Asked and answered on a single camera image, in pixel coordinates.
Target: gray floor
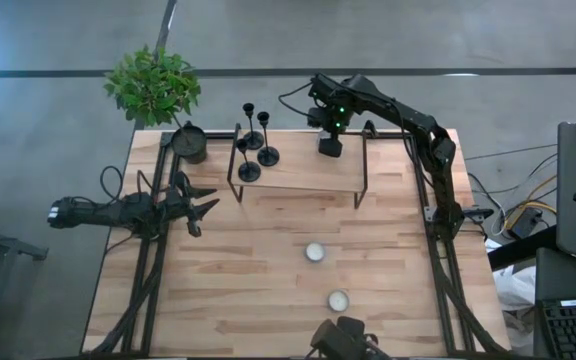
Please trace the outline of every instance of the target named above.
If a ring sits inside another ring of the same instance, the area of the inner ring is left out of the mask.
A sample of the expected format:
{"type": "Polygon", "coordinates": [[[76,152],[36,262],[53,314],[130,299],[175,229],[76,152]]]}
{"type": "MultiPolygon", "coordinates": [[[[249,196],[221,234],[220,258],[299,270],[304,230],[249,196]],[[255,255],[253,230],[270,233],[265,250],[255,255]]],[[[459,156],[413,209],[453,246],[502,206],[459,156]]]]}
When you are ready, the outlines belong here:
{"type": "MultiPolygon", "coordinates": [[[[112,68],[124,52],[155,44],[165,5],[0,0],[0,70],[112,68]]],[[[167,47],[201,69],[576,66],[576,1],[186,0],[167,47]]],[[[551,144],[559,122],[576,121],[576,76],[372,79],[384,93],[457,128],[466,157],[551,144]]],[[[303,128],[305,119],[276,96],[306,82],[203,79],[201,107],[190,119],[231,129],[245,121],[241,104],[254,102],[270,112],[272,128],[303,128]]],[[[73,355],[81,345],[108,230],[53,230],[46,215],[65,195],[104,199],[99,171],[126,161],[133,124],[102,84],[0,79],[0,232],[50,247],[45,262],[17,264],[0,312],[0,359],[73,355]]],[[[289,101],[311,105],[305,93],[289,101]]],[[[468,170],[489,190],[505,188],[555,151],[468,161],[468,170]]],[[[499,200],[510,205],[519,195],[499,200]]]]}

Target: green leaves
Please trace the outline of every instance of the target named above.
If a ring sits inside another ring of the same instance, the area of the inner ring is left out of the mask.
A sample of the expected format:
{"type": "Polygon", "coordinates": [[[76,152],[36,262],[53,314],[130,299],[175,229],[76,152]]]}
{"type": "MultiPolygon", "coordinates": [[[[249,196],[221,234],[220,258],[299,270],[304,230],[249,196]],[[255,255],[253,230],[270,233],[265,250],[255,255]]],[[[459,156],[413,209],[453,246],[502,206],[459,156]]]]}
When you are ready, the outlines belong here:
{"type": "Polygon", "coordinates": [[[126,120],[139,119],[147,126],[172,123],[177,112],[191,115],[198,105],[201,87],[192,70],[180,55],[166,55],[163,48],[152,53],[144,46],[106,74],[104,89],[126,111],[126,120]]]}

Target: plant pot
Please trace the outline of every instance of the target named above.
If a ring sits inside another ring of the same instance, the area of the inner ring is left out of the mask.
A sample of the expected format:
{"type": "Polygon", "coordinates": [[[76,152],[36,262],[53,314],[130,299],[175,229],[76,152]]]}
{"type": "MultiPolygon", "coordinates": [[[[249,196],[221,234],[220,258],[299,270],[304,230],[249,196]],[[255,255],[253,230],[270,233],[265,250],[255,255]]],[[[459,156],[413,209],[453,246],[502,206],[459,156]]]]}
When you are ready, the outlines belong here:
{"type": "Polygon", "coordinates": [[[190,121],[172,136],[172,150],[191,164],[206,160],[206,133],[190,121]]]}

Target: black candle holder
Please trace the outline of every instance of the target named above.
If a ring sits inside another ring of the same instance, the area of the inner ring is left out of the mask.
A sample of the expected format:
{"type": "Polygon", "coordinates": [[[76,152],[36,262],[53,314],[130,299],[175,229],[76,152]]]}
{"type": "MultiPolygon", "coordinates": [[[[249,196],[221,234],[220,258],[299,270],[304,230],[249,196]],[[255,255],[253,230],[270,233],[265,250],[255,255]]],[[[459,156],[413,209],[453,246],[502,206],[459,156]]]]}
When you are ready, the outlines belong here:
{"type": "Polygon", "coordinates": [[[261,176],[261,168],[256,162],[248,161],[246,157],[246,150],[248,149],[248,142],[246,139],[237,140],[237,150],[244,155],[245,162],[239,166],[238,174],[241,181],[253,182],[261,176]]]}
{"type": "Polygon", "coordinates": [[[257,150],[264,145],[264,136],[261,135],[259,131],[255,131],[252,127],[252,115],[255,110],[255,105],[245,103],[242,108],[248,117],[248,122],[250,123],[250,132],[244,135],[244,140],[246,140],[249,150],[257,150]]]}
{"type": "Polygon", "coordinates": [[[266,133],[266,127],[268,126],[268,119],[270,115],[262,111],[257,114],[257,120],[262,128],[264,128],[264,138],[266,139],[266,147],[259,150],[257,153],[257,161],[263,166],[273,166],[279,162],[279,151],[272,146],[268,146],[268,134],[266,133]]]}

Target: potted plant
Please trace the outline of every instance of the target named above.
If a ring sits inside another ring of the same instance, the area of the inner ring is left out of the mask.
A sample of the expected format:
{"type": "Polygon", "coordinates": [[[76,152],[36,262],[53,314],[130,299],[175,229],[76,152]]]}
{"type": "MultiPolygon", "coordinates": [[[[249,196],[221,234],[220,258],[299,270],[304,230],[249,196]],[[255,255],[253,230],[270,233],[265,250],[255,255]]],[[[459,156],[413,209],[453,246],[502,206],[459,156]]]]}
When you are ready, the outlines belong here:
{"type": "Polygon", "coordinates": [[[115,70],[106,74],[104,88],[114,96],[117,109],[126,111],[126,120],[137,119],[145,126],[172,124],[179,126],[172,148],[186,161],[198,164],[206,158],[206,134],[187,121],[181,126],[177,113],[191,115],[197,106],[201,87],[190,64],[178,54],[166,55],[163,48],[156,54],[144,46],[134,57],[126,54],[115,70]]]}

